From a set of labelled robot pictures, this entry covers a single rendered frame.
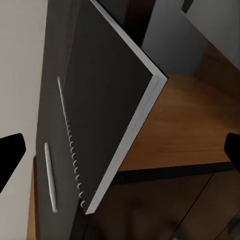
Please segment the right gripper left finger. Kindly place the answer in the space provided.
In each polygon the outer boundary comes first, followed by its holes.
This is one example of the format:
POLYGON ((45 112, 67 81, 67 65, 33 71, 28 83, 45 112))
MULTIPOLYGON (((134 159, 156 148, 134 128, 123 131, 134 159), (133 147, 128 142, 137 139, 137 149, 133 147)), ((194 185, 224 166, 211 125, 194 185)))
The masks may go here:
POLYGON ((0 193, 26 153, 22 133, 0 138, 0 193))

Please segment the pen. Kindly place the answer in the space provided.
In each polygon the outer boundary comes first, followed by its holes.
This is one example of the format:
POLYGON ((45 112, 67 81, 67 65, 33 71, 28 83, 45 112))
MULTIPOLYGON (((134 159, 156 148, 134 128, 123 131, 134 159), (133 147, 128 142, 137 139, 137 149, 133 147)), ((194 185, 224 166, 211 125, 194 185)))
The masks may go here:
POLYGON ((51 198, 51 203, 52 203, 52 207, 53 207, 53 212, 56 213, 56 212, 58 212, 57 193, 56 193, 54 172, 53 172, 53 166, 52 166, 51 152, 50 152, 50 147, 49 147, 48 143, 45 143, 45 156, 46 156, 50 198, 51 198))

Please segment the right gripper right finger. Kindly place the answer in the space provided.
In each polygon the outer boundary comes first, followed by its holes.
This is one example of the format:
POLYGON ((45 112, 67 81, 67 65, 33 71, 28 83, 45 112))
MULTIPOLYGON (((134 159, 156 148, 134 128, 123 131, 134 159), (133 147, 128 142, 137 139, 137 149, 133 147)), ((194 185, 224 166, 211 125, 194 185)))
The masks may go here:
POLYGON ((225 141, 224 151, 240 173, 240 135, 229 133, 225 141))

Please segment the notebook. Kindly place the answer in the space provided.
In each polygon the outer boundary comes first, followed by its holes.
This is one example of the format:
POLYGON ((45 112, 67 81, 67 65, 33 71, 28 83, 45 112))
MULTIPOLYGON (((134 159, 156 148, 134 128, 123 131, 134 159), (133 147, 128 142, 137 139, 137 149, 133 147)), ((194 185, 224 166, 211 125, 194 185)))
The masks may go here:
POLYGON ((96 213, 168 79, 97 0, 71 0, 57 81, 85 215, 96 213))

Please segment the desktop computer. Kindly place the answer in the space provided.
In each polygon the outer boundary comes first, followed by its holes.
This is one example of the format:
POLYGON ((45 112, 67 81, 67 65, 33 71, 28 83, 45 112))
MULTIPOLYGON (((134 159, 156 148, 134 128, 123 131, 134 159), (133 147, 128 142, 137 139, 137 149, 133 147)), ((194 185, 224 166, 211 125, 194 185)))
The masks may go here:
POLYGON ((240 0, 184 0, 180 13, 240 71, 240 0))

